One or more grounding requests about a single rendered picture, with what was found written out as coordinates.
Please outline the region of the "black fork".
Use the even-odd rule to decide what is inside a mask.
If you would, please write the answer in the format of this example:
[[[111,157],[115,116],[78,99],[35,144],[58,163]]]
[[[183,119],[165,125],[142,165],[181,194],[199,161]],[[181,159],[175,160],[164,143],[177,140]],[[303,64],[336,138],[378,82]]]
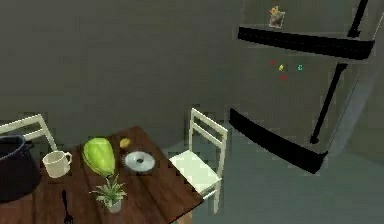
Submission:
[[[65,209],[64,224],[73,224],[73,216],[68,211],[67,192],[65,190],[61,192],[61,197]]]

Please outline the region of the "small green potted plant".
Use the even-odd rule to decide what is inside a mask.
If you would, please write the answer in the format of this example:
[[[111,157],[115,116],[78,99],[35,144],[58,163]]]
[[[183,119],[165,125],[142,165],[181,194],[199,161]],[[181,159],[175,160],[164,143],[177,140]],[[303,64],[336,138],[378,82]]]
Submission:
[[[95,199],[101,202],[110,213],[117,213],[121,210],[122,200],[127,195],[123,190],[123,183],[118,182],[119,176],[106,178],[104,185],[97,186],[90,194],[95,194]]]

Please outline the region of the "grey fridge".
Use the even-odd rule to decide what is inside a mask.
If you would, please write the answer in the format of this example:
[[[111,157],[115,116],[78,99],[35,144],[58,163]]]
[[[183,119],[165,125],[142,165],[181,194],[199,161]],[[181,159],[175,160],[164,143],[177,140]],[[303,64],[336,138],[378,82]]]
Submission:
[[[374,54],[384,0],[369,0],[357,38],[347,36],[360,0],[242,0],[234,30],[239,72],[230,124],[277,158],[316,173],[358,80]],[[270,9],[285,13],[269,26]],[[335,67],[341,74],[317,144],[310,143]]]

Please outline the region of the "dark wooden table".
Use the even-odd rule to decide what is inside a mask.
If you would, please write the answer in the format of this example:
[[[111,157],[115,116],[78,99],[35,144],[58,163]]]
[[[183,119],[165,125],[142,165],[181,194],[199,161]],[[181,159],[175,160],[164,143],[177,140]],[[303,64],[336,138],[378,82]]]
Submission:
[[[120,147],[123,138],[131,140],[127,148]],[[120,131],[108,140],[114,148],[119,182],[127,193],[119,212],[110,213],[90,194],[105,180],[85,165],[83,146],[78,145],[70,150],[73,162],[69,174],[58,179],[44,175],[32,194],[0,204],[0,224],[64,224],[63,190],[73,224],[171,224],[203,202],[141,127]],[[126,153],[136,150],[155,158],[155,167],[145,174],[126,169],[121,161]]]

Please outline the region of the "green lettuce head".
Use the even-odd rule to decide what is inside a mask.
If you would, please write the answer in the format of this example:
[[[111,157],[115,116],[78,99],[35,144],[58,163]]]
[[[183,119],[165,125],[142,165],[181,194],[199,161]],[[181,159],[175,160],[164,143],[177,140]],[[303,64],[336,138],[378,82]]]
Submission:
[[[114,151],[106,138],[93,138],[87,141],[82,155],[84,162],[94,173],[104,178],[114,175]]]

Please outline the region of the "white mug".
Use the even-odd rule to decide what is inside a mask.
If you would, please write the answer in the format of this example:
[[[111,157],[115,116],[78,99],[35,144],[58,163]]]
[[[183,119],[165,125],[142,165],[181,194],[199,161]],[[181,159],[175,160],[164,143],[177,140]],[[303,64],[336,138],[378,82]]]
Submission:
[[[43,157],[42,162],[49,177],[60,178],[70,171],[72,154],[64,151],[52,151]]]

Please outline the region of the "grey round disc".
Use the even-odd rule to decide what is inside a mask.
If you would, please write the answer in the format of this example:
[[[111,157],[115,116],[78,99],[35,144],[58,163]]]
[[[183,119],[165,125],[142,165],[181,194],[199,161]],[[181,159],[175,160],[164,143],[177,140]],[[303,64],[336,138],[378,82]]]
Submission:
[[[135,172],[150,171],[155,163],[154,157],[143,151],[130,152],[124,157],[125,166]]]

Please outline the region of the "black cooking pot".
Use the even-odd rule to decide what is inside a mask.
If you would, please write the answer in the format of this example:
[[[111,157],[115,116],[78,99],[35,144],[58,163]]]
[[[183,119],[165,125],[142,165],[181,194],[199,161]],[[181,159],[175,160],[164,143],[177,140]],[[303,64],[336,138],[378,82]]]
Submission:
[[[41,181],[40,168],[22,135],[0,136],[0,204],[31,194]]]

